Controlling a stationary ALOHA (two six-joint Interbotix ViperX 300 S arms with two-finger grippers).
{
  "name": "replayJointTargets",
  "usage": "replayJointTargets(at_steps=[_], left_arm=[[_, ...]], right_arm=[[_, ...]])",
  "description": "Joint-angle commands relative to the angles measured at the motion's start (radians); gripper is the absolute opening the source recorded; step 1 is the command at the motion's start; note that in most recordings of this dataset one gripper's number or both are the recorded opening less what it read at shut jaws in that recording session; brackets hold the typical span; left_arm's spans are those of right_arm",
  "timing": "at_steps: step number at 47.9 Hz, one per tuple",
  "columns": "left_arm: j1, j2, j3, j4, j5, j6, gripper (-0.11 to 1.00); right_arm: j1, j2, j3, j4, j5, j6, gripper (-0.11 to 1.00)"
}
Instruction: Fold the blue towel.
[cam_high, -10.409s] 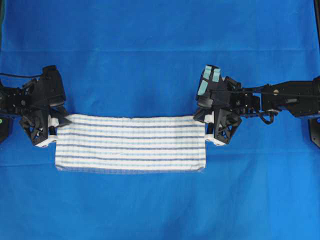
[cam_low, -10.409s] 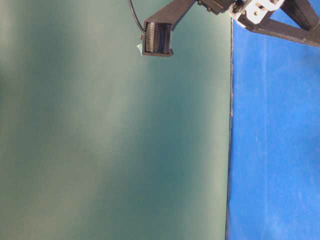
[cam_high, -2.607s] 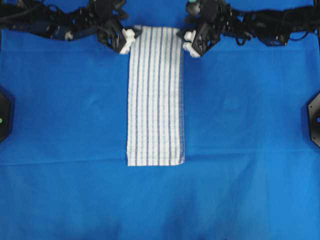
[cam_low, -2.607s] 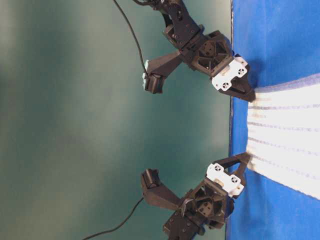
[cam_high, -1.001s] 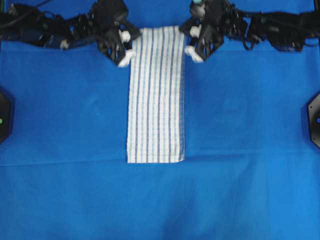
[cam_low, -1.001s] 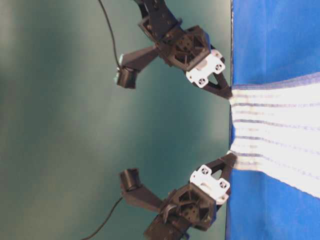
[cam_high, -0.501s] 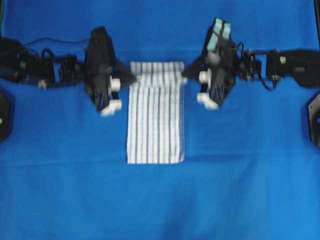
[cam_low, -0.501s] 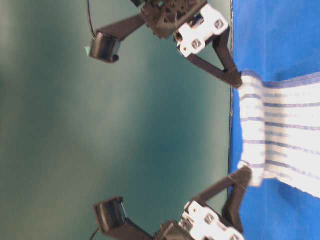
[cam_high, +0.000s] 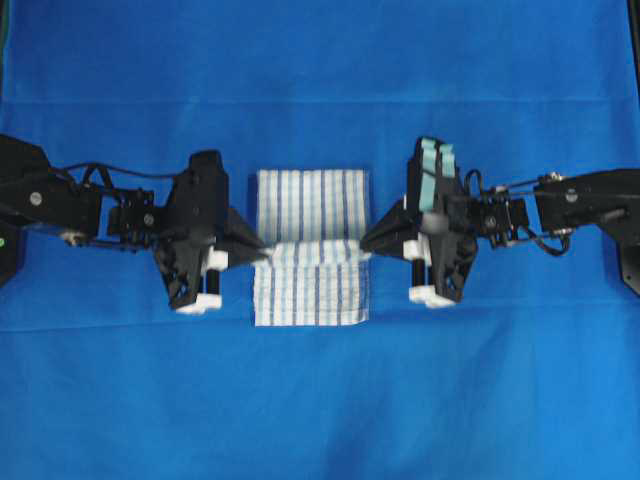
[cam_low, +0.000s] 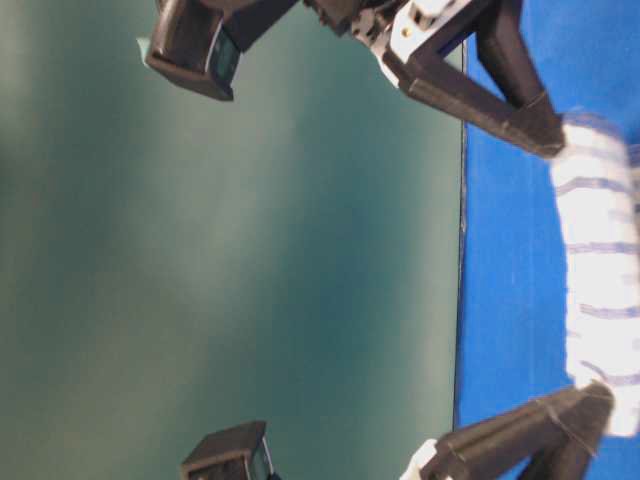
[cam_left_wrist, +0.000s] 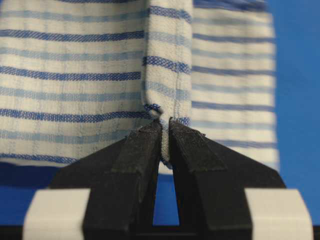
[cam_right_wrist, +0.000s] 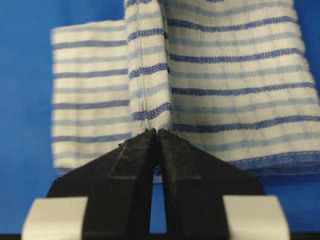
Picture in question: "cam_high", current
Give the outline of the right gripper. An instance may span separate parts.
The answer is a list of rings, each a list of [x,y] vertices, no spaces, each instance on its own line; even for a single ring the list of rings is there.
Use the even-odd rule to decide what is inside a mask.
[[[403,200],[360,240],[366,253],[411,263],[409,300],[425,306],[454,306],[477,254],[468,231],[467,201],[453,146],[421,137],[407,164]]]

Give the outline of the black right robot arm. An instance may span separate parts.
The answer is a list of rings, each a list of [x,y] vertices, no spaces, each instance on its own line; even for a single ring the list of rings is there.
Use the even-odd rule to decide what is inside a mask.
[[[404,196],[367,231],[360,247],[410,263],[410,301],[443,308],[462,300],[478,239],[510,248],[522,243],[524,233],[526,241],[559,257],[568,252],[576,229],[595,225],[616,243],[623,283],[639,290],[638,170],[549,173],[527,184],[540,234],[530,227],[524,183],[486,188],[478,170],[460,173],[452,145],[422,137],[407,163]]]

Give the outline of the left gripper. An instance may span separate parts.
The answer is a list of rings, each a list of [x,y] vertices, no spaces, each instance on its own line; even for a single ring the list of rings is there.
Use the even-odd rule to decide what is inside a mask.
[[[204,257],[221,235],[229,265],[268,257],[264,242],[228,207],[229,177],[219,151],[192,154],[187,168],[173,179],[153,243],[153,258],[172,310],[197,303]]]

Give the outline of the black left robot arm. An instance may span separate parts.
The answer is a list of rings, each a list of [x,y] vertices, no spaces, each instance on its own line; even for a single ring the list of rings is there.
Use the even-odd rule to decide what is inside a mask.
[[[110,166],[86,163],[82,179],[52,166],[44,150],[1,138],[1,281],[20,270],[25,233],[71,247],[152,252],[169,306],[204,314],[222,306],[222,272],[266,258],[266,246],[229,203],[229,176],[216,150],[192,154],[170,175],[162,206],[151,190],[116,187]]]

